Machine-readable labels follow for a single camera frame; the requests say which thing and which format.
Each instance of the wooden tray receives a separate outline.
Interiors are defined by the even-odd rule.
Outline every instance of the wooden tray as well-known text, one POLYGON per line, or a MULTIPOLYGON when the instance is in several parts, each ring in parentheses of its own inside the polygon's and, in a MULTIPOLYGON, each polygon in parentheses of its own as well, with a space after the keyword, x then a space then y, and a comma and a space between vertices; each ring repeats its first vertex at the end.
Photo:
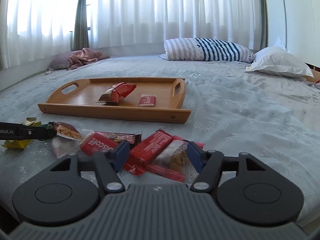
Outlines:
POLYGON ((38 106, 43 113, 49 114, 184 123, 191 113, 190 109, 181 109, 185 94, 186 85, 181 78, 91 78, 63 85, 49 97, 46 103, 38 106), (96 103, 108 88, 120 82, 135 83, 137 87, 117 106, 96 103), (64 94, 63 90, 72 85, 76 88, 64 94), (157 96, 156 107, 138 107, 142 94, 157 96))

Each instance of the snack pile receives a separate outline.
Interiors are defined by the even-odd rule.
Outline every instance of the snack pile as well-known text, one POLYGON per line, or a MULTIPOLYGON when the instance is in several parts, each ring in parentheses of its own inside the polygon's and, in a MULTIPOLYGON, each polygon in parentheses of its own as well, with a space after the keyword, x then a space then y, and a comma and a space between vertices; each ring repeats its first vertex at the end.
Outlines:
MULTIPOLYGON (((36 118, 28 118, 24 125, 39 126, 36 118)), ((168 179, 183 182, 185 166, 190 164, 187 156, 188 141, 159 129, 141 141, 141 133, 114 133, 91 131, 83 138, 71 124, 49 122, 42 125, 48 131, 47 139, 52 138, 52 148, 57 158, 77 154, 79 150, 88 156, 94 152, 112 151, 119 143, 126 140, 130 144, 130 155, 124 170, 140 176, 146 171, 168 179)), ((31 140, 5 141, 2 145, 8 149, 25 149, 31 140)))

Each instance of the sheer white curtain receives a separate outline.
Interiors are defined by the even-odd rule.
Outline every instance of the sheer white curtain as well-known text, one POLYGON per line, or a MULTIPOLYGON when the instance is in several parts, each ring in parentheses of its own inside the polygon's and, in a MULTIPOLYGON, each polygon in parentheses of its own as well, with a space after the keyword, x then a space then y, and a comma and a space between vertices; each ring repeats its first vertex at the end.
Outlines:
POLYGON ((90 0, 93 48, 213 38, 260 49, 261 0, 90 0))
POLYGON ((1 7, 4 68, 70 51, 75 0, 7 0, 1 7))

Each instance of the window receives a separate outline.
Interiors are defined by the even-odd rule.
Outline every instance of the window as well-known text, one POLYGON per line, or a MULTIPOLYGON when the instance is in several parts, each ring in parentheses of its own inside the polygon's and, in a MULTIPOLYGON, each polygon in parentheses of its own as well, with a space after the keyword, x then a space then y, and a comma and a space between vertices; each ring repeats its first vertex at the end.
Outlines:
POLYGON ((86 0, 88 30, 90 30, 90 27, 91 27, 91 3, 92 3, 92 0, 86 0))
POLYGON ((74 4, 75 0, 8 0, 6 67, 70 50, 74 4))

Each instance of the tray handle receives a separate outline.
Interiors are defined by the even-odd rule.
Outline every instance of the tray handle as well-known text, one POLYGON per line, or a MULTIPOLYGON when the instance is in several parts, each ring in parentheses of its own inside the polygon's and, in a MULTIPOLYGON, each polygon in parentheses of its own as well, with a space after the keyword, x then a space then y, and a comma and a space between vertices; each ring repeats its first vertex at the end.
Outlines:
POLYGON ((172 83, 169 108, 181 108, 186 95, 186 84, 183 79, 177 78, 172 83))
POLYGON ((75 93, 79 92, 80 90, 84 89, 90 84, 90 79, 79 79, 75 81, 71 81, 67 84, 64 84, 63 86, 59 87, 53 94, 49 97, 47 103, 55 103, 56 101, 59 102, 63 98, 70 97, 71 95, 74 95, 75 93), (62 91, 72 85, 75 85, 77 88, 70 91, 67 94, 64 94, 62 91))

